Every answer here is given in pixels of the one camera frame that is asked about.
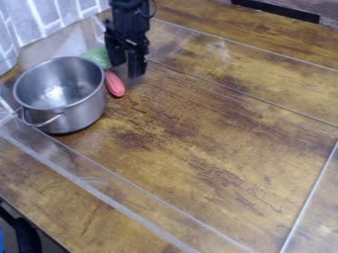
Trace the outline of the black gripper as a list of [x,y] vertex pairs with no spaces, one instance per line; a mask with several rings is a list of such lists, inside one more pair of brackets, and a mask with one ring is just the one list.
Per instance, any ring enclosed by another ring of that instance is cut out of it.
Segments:
[[108,0],[112,19],[105,21],[104,42],[112,66],[126,61],[128,77],[145,74],[149,41],[149,0]]

